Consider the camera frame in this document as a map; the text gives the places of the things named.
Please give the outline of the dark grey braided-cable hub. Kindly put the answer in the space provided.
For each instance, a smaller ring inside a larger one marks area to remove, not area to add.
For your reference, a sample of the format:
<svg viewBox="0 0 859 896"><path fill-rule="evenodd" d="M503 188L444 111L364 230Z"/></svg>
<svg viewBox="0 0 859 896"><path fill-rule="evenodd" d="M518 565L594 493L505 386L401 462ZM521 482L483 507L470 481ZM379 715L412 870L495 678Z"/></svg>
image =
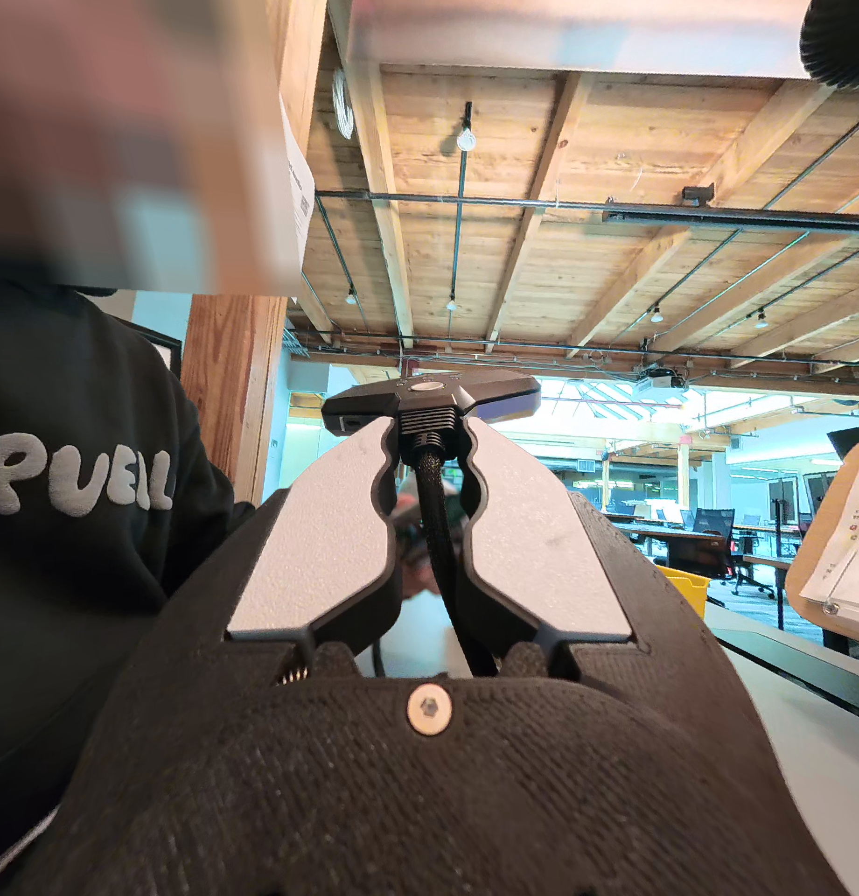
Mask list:
<svg viewBox="0 0 859 896"><path fill-rule="evenodd" d="M497 368L417 376L350 388L323 403L325 428L352 435L380 417L395 421L395 457L415 475L419 513L435 583L469 671L494 677L493 654L458 618L455 608L458 554L446 504L443 468L462 456L465 420L495 422L532 416L541 386L532 375Z"/></svg>

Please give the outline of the wooden pillar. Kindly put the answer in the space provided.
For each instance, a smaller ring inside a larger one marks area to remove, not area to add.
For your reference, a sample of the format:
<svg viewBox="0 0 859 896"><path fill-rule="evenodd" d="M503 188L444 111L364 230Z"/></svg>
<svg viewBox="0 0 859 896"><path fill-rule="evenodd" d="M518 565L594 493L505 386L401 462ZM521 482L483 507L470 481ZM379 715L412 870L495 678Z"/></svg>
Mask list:
<svg viewBox="0 0 859 896"><path fill-rule="evenodd" d="M327 3L266 2L279 96L291 137L307 153ZM290 298L194 295L181 383L199 411L211 462L237 501L260 504L269 473L282 336Z"/></svg>

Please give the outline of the person's black hoodie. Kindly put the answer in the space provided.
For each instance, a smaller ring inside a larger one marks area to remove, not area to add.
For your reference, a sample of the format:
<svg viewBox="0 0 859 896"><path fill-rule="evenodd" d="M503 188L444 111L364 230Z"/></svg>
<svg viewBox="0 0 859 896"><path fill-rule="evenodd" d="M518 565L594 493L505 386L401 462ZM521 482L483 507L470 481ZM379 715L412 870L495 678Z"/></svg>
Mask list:
<svg viewBox="0 0 859 896"><path fill-rule="evenodd" d="M0 856L60 803L128 655L253 512L90 289L0 274Z"/></svg>

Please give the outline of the black ribbed object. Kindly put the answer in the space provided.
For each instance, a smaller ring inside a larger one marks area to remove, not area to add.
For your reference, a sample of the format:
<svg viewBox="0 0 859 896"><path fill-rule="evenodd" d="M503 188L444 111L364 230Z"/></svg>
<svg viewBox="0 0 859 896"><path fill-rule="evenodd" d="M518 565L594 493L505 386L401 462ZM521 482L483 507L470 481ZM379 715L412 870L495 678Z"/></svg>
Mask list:
<svg viewBox="0 0 859 896"><path fill-rule="evenodd" d="M834 88L859 88L859 1L811 1L799 50L812 80Z"/></svg>

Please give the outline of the dark desk divider strip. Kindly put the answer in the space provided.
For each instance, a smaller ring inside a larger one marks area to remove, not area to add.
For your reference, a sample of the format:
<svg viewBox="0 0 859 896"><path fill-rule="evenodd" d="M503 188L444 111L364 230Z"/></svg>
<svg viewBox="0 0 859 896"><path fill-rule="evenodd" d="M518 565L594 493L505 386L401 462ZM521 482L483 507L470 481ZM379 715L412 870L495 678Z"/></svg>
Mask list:
<svg viewBox="0 0 859 896"><path fill-rule="evenodd" d="M859 673L837 666L767 635L716 627L719 643L771 673L817 694L859 718Z"/></svg>

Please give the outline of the ceiling projector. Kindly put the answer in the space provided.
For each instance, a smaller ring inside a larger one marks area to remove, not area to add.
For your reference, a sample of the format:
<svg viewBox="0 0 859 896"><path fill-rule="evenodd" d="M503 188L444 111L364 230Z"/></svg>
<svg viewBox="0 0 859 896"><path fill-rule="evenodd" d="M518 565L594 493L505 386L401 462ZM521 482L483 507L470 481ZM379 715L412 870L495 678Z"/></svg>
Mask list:
<svg viewBox="0 0 859 896"><path fill-rule="evenodd" d="M634 383L633 396L637 399L665 399L688 391L686 378L678 371L662 366L645 370Z"/></svg>

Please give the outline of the brown background desk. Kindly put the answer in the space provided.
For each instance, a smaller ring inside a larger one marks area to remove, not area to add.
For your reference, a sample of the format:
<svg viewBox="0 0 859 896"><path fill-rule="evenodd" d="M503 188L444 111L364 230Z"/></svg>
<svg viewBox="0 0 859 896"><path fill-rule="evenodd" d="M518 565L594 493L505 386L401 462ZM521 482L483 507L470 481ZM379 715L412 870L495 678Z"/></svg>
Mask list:
<svg viewBox="0 0 859 896"><path fill-rule="evenodd" d="M744 561L744 556L754 555L755 532L751 527L743 529L734 526L734 546L730 558L726 558L720 554L716 539L695 534L691 532L691 527L679 528L677 524L630 519L625 514L606 513L604 516L636 546L647 542L664 545L665 559L656 560L661 566L677 568L710 579L727 580L735 577L741 568L747 568L752 564Z"/></svg>

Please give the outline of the grey desk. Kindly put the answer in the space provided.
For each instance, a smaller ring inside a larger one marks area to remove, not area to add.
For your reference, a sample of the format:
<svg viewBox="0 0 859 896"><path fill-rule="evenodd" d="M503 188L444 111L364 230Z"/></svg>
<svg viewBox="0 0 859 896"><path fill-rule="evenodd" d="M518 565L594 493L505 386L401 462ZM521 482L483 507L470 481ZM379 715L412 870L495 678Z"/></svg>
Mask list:
<svg viewBox="0 0 859 896"><path fill-rule="evenodd" d="M769 736L796 806L850 894L859 894L859 717L724 647ZM380 641L391 678L470 678L442 599L404 602Z"/></svg>

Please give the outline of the yellow storage bin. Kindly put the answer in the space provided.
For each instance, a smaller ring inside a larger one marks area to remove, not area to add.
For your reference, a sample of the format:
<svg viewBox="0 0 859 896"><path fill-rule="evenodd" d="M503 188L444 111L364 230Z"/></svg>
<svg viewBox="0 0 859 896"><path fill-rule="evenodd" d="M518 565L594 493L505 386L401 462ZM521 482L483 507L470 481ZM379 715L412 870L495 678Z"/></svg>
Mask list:
<svg viewBox="0 0 859 896"><path fill-rule="evenodd" d="M708 591L712 580L669 566L657 566L657 569L671 582L694 612L704 620Z"/></svg>

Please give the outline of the black mesh office chair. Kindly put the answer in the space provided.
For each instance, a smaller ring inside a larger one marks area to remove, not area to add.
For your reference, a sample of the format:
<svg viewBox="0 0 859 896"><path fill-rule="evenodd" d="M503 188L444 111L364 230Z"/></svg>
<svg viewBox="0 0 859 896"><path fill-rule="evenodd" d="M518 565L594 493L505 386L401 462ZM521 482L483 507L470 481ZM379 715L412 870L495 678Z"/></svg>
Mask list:
<svg viewBox="0 0 859 896"><path fill-rule="evenodd" d="M716 539L720 554L730 558L732 554L733 530L736 519L734 508L700 508L694 512L691 532Z"/></svg>

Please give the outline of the black ceiling track rail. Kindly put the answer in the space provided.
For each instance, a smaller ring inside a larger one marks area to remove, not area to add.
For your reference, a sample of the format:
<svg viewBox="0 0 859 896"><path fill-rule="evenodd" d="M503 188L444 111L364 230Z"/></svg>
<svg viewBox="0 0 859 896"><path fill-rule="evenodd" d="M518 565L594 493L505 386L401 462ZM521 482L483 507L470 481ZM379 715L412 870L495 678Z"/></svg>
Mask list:
<svg viewBox="0 0 859 896"><path fill-rule="evenodd" d="M825 232L859 237L859 214L802 210L754 210L710 206L607 203L604 222L730 230Z"/></svg>

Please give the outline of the black framed marker sign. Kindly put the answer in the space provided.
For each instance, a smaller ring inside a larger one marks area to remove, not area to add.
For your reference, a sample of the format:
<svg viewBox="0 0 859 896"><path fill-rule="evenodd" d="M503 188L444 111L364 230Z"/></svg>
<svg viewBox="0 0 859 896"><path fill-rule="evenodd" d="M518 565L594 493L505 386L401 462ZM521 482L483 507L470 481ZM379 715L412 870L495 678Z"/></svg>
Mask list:
<svg viewBox="0 0 859 896"><path fill-rule="evenodd" d="M144 340L153 346L155 351L160 355L163 363L166 365L166 368L175 375L177 379L180 379L182 364L182 342L180 340L157 332L156 330L146 328L137 323L126 322L126 326L142 336Z"/></svg>

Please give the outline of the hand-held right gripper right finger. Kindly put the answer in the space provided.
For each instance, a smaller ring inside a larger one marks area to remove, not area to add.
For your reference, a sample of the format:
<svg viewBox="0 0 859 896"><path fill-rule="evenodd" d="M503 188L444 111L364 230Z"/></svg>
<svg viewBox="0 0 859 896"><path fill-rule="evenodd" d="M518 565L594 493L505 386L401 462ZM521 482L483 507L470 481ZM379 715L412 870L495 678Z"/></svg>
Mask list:
<svg viewBox="0 0 859 896"><path fill-rule="evenodd" d="M484 421L468 418L464 433L464 484L478 487L459 582L470 633L491 651L628 643L632 625L563 484Z"/></svg>

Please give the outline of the white paper notice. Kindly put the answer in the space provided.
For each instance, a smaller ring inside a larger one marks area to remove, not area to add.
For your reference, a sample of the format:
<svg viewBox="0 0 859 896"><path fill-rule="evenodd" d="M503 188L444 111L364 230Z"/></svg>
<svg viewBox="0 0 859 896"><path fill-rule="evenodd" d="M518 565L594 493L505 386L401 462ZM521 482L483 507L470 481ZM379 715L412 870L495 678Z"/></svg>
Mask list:
<svg viewBox="0 0 859 896"><path fill-rule="evenodd" d="M292 132L292 127L282 97L279 97L279 105L289 165L290 190L293 219L297 236L298 259L300 268L302 268L307 250L310 224L314 213L314 177L307 163L305 154L301 151Z"/></svg>

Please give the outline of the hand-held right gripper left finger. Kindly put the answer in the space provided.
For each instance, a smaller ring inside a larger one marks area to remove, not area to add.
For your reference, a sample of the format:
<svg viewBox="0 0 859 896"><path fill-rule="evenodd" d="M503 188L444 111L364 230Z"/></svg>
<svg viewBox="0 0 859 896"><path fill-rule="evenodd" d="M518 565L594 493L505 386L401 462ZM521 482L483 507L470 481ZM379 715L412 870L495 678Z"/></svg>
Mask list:
<svg viewBox="0 0 859 896"><path fill-rule="evenodd" d="M323 454L225 544L234 642L372 644L401 612L391 510L395 421Z"/></svg>

